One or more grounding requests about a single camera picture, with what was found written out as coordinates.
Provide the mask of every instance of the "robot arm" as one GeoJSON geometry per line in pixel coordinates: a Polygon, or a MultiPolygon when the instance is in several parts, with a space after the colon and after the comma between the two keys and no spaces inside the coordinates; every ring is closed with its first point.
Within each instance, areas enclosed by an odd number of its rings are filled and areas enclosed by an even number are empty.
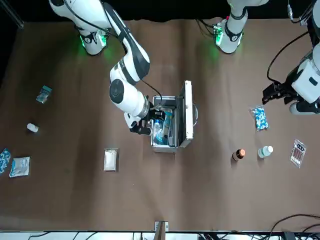
{"type": "Polygon", "coordinates": [[[68,2],[49,0],[49,2],[56,14],[75,23],[84,47],[91,55],[98,54],[106,46],[106,42],[101,40],[106,34],[105,31],[114,29],[124,47],[125,56],[110,71],[110,99],[124,112],[125,121],[131,132],[150,135],[151,129],[146,125],[142,126],[142,121],[146,123],[150,119],[164,119],[165,115],[163,111],[155,110],[148,97],[134,87],[148,74],[150,59],[117,12],[108,3],[102,4],[100,0],[68,0],[68,2]]]}
{"type": "Polygon", "coordinates": [[[226,54],[236,51],[241,42],[243,29],[248,19],[247,7],[264,5],[269,0],[227,0],[231,12],[227,19],[217,24],[221,27],[222,33],[215,41],[215,44],[226,54]]]}
{"type": "MultiPolygon", "coordinates": [[[[320,37],[320,1],[314,3],[312,17],[308,20],[310,36],[320,37]]],[[[320,43],[312,41],[311,50],[287,76],[284,83],[274,82],[263,90],[262,103],[283,98],[284,104],[290,105],[290,112],[295,115],[320,113],[320,43]]]]}

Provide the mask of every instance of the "case lid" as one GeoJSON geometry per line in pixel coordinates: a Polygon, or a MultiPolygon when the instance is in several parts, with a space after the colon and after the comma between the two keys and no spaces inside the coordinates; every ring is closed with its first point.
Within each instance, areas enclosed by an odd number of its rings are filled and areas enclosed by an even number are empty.
{"type": "Polygon", "coordinates": [[[186,80],[177,98],[178,145],[185,148],[194,139],[192,84],[186,80]]]}

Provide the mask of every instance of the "open aluminum case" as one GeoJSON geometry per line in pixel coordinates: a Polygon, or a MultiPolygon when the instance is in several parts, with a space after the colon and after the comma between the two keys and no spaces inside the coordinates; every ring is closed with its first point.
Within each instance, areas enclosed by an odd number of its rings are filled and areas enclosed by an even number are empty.
{"type": "MultiPolygon", "coordinates": [[[[152,103],[154,106],[161,102],[160,96],[154,96],[152,103]]],[[[185,81],[179,96],[163,96],[163,109],[171,109],[173,117],[169,131],[168,145],[157,144],[155,139],[154,121],[151,121],[152,135],[151,146],[155,152],[175,153],[178,147],[185,148],[194,139],[194,126],[198,122],[198,109],[192,101],[191,81],[185,81]]]]}

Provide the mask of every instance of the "brown table surface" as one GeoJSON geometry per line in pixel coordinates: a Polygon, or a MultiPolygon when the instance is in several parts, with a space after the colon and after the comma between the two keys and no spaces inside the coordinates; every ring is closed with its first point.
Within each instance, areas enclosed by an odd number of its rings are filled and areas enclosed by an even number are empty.
{"type": "MultiPolygon", "coordinates": [[[[227,55],[192,20],[127,24],[150,57],[144,80],[168,96],[192,81],[199,114],[193,142],[176,155],[155,153],[149,137],[129,132],[109,99],[110,69],[124,55],[116,39],[92,57],[70,22],[27,23],[0,92],[0,146],[32,158],[29,176],[9,178],[10,166],[0,176],[1,229],[151,231],[165,220],[172,231],[268,231],[291,214],[320,214],[319,116],[293,116],[275,100],[265,106],[269,130],[256,132],[249,113],[271,83],[270,61],[305,28],[249,20],[237,52],[227,55]],[[53,91],[40,104],[43,85],[53,91]],[[27,132],[29,122],[38,133],[27,132]],[[295,138],[307,145],[300,169],[289,161],[295,138]],[[258,160],[265,145],[274,152],[258,160]],[[112,147],[120,148],[119,172],[104,172],[104,148],[112,147]],[[232,164],[239,148],[246,157],[232,164]]],[[[283,82],[310,49],[308,36],[294,43],[271,76],[283,82]]],[[[313,222],[301,217],[277,230],[313,222]]]]}

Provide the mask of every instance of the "black background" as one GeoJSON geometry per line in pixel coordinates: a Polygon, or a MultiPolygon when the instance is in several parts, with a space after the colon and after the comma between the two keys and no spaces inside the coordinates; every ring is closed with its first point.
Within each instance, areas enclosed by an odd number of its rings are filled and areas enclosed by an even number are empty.
{"type": "MultiPolygon", "coordinates": [[[[68,21],[52,11],[48,0],[9,0],[8,2],[25,22],[68,21]]],[[[214,17],[224,18],[230,13],[227,0],[109,0],[107,2],[113,6],[123,20],[146,19],[165,22],[172,19],[212,19],[214,17]]],[[[311,0],[290,0],[294,16],[300,16],[310,2],[311,0]]],[[[265,5],[250,7],[248,16],[250,19],[285,19],[288,18],[287,4],[287,0],[270,0],[265,5]]],[[[0,21],[2,34],[4,33],[1,37],[0,51],[1,80],[12,50],[17,27],[2,9],[0,9],[0,21]]]]}

